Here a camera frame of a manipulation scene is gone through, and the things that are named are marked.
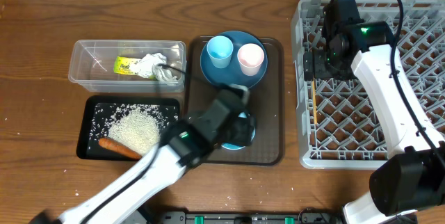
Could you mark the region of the light blue bowl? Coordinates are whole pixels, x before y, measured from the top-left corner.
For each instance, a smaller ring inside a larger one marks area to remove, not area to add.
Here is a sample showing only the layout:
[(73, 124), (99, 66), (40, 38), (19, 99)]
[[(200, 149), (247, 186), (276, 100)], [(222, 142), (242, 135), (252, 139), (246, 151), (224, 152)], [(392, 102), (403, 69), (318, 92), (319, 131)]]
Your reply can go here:
[(227, 150), (240, 150), (251, 146), (256, 133), (255, 125), (256, 120), (249, 113), (240, 113), (225, 135), (227, 142), (223, 143), (222, 147)]

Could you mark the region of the wooden chopstick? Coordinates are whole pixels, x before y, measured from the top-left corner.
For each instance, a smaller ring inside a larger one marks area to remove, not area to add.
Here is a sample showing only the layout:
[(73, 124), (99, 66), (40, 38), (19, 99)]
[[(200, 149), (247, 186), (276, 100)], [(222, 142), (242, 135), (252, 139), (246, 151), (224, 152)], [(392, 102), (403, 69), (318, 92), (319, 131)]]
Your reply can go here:
[(318, 124), (317, 119), (317, 109), (316, 109), (316, 82), (315, 79), (311, 81), (311, 98), (312, 98), (312, 104), (313, 104), (313, 117), (314, 117), (314, 125)]

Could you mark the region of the white rice pile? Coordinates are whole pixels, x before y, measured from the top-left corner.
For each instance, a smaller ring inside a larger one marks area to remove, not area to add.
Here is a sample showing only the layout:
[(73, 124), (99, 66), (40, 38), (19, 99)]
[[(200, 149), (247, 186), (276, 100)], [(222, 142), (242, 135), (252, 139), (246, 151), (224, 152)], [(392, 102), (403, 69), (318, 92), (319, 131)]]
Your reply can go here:
[(143, 156), (158, 143), (161, 130), (178, 119), (178, 106), (98, 103), (88, 141), (94, 145), (101, 138), (110, 138)]

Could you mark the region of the white tissue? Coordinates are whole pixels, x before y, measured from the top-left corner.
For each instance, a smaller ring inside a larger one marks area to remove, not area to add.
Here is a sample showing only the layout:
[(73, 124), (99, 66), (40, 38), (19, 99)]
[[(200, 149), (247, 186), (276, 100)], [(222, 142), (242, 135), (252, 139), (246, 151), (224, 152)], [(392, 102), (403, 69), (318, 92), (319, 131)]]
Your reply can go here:
[(163, 68), (163, 65), (166, 64), (167, 57), (163, 54), (147, 54), (139, 61), (131, 64), (129, 70), (146, 79), (156, 79), (157, 81), (167, 82), (176, 81), (177, 76), (174, 76), (170, 70)]

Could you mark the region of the foil snack wrapper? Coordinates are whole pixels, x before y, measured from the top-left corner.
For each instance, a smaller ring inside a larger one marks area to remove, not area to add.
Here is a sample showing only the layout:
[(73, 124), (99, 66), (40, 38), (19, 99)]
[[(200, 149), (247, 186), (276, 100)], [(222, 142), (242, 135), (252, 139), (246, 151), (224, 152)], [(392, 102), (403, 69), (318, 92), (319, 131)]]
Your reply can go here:
[(115, 59), (113, 71), (116, 74), (134, 75), (135, 72), (133, 72), (131, 70), (131, 66), (135, 65), (139, 61), (140, 61), (139, 58), (129, 58), (129, 57), (118, 56)]

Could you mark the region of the orange carrot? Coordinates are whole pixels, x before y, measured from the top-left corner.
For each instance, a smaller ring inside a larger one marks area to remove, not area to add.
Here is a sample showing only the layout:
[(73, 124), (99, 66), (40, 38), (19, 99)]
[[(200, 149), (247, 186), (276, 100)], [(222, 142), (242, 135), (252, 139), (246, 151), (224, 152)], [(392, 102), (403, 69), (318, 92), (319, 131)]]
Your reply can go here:
[(139, 153), (134, 152), (128, 147), (110, 138), (101, 138), (99, 139), (98, 143), (102, 148), (116, 152), (130, 159), (140, 159), (142, 157)]

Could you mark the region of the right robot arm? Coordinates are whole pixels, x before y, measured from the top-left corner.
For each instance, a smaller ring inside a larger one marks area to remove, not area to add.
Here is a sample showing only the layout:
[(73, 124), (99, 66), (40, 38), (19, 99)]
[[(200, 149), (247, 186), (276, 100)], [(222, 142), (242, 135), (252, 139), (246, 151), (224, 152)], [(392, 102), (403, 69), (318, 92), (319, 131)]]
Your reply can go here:
[(369, 192), (343, 207), (345, 223), (385, 223), (444, 204), (444, 137), (399, 65), (400, 33), (386, 22), (326, 19), (327, 47), (304, 56), (306, 79), (359, 79), (387, 143), (388, 161), (371, 175)]

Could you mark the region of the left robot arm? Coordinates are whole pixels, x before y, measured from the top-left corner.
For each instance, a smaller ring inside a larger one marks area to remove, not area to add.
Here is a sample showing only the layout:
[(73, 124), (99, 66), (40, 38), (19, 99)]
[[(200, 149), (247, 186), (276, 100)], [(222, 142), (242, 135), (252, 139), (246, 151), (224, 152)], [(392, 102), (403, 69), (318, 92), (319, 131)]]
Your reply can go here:
[(249, 146), (255, 119), (248, 113), (207, 111), (163, 130), (151, 151), (91, 199), (63, 212), (55, 223), (121, 223), (159, 191), (199, 166), (223, 143)]

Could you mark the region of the grey dishwasher rack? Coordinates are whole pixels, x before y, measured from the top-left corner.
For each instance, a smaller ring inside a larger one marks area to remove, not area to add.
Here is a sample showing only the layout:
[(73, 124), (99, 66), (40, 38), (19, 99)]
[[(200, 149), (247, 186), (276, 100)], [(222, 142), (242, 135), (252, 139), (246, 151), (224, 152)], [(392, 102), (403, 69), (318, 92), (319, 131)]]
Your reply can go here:
[[(375, 170), (387, 160), (386, 143), (359, 81), (315, 80), (314, 125), (312, 82), (304, 80), (303, 55), (325, 46), (321, 31), (327, 3), (300, 0), (291, 21), (300, 163), (308, 169)], [(403, 0), (403, 6), (400, 59), (429, 121), (443, 132), (444, 0)]]

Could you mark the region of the dark blue plate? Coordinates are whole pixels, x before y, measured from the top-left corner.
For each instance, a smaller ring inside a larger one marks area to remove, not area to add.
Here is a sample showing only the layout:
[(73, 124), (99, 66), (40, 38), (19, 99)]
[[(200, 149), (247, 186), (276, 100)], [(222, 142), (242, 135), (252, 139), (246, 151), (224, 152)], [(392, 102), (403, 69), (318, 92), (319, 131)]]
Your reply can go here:
[[(200, 55), (200, 67), (204, 77), (213, 85), (223, 84), (238, 84), (252, 88), (257, 85), (263, 78), (268, 67), (268, 57), (265, 47), (260, 43), (259, 39), (255, 36), (246, 33), (244, 31), (225, 31), (218, 35), (228, 37), (234, 44), (234, 51), (232, 53), (232, 59), (229, 65), (223, 69), (216, 68), (211, 62), (210, 55), (207, 51), (207, 43)], [(247, 76), (241, 71), (241, 65), (237, 60), (238, 50), (245, 44), (252, 43), (259, 45), (264, 54), (265, 59), (259, 68), (257, 74), (253, 76)]]

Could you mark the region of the brown serving tray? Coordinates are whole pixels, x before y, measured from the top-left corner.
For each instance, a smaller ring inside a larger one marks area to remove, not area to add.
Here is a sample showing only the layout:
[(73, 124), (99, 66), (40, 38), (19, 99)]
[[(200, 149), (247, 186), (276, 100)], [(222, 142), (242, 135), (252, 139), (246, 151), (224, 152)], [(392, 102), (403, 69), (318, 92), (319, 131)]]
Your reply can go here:
[[(204, 78), (200, 55), (209, 36), (195, 38), (188, 50), (184, 113), (196, 113), (208, 108), (216, 90)], [(223, 147), (215, 150), (207, 163), (273, 166), (284, 156), (284, 53), (282, 45), (273, 38), (259, 40), (265, 47), (268, 66), (261, 81), (250, 89), (249, 112), (256, 118), (256, 133), (251, 146), (239, 150)]]

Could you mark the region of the pink cup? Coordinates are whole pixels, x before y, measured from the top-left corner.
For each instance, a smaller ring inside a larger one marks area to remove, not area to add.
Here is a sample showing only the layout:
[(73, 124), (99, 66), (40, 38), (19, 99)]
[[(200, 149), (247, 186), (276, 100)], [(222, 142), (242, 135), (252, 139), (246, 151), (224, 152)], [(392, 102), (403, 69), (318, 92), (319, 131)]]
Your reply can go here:
[(238, 50), (237, 59), (242, 73), (247, 76), (254, 76), (258, 73), (265, 59), (265, 53), (259, 45), (249, 43)]

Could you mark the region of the light blue cup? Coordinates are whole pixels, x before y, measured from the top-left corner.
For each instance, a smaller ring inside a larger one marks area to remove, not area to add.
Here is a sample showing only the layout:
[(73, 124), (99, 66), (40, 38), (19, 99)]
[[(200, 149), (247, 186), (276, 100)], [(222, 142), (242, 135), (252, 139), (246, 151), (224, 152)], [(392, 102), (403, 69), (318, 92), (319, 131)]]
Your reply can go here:
[(212, 37), (207, 43), (207, 53), (212, 64), (219, 69), (226, 68), (232, 58), (234, 46), (232, 41), (223, 35)]

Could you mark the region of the black tray bin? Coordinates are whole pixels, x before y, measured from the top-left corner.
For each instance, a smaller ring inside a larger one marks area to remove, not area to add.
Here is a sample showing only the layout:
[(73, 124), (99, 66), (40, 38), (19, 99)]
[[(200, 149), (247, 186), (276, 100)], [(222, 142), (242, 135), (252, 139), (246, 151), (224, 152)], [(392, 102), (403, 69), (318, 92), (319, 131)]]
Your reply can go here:
[(128, 161), (117, 152), (99, 145), (99, 139), (108, 136), (114, 123), (132, 111), (140, 111), (156, 119), (159, 129), (164, 129), (179, 118), (177, 99), (160, 97), (94, 95), (87, 99), (81, 123), (76, 155), (80, 159)]

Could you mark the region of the clear plastic bin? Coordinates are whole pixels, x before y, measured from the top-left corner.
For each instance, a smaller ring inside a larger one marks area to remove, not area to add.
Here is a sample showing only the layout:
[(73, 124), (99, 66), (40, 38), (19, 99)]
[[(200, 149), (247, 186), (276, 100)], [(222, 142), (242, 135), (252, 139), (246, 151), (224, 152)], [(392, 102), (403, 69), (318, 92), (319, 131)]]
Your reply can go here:
[[(167, 57), (163, 65), (173, 82), (122, 75), (113, 71), (118, 56), (142, 59), (147, 54)], [(79, 40), (72, 52), (69, 80), (98, 93), (180, 93), (184, 90), (186, 45), (171, 40)]]

